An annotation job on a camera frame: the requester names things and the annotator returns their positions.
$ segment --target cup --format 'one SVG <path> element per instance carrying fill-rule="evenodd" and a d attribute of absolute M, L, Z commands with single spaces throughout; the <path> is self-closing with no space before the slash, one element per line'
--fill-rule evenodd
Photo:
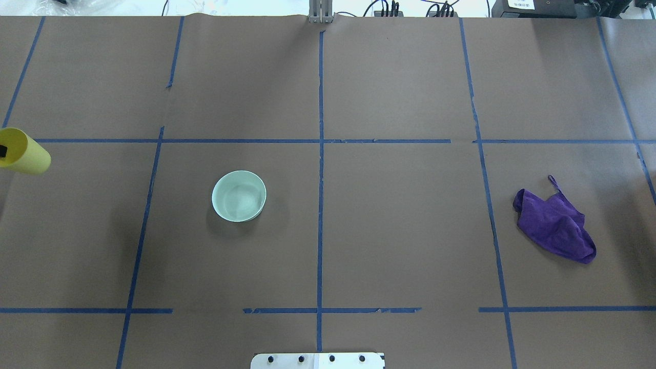
<path fill-rule="evenodd" d="M 18 128 L 0 129 L 0 168 L 41 174 L 50 167 L 50 154 Z"/>
<path fill-rule="evenodd" d="M 257 174 L 233 171 L 218 180 L 212 191 L 212 206 L 223 219 L 246 222 L 264 208 L 266 187 Z"/>

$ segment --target white mounting plate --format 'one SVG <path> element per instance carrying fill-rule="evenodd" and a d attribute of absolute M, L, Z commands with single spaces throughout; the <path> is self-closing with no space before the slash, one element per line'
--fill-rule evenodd
<path fill-rule="evenodd" d="M 385 369 L 383 353 L 257 354 L 251 369 Z"/>

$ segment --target light green bowl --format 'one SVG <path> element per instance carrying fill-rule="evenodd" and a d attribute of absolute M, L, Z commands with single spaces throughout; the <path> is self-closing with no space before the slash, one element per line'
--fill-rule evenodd
<path fill-rule="evenodd" d="M 212 206 L 223 219 L 250 221 L 260 214 L 266 201 L 262 179 L 249 171 L 233 171 L 221 177 L 212 191 Z"/>

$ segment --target black box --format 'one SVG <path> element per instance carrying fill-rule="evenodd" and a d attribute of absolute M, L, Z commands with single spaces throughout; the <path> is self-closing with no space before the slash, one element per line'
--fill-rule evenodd
<path fill-rule="evenodd" d="M 492 17 L 576 18 L 577 13 L 574 0 L 497 0 Z"/>

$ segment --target wrinkled fabric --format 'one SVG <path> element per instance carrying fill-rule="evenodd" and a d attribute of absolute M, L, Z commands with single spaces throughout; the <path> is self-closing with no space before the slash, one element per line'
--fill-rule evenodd
<path fill-rule="evenodd" d="M 558 193 L 546 201 L 525 188 L 517 192 L 512 203 L 520 214 L 517 226 L 545 250 L 588 264 L 597 255 L 597 247 L 583 228 L 585 215 L 567 200 L 556 179 L 548 178 Z"/>

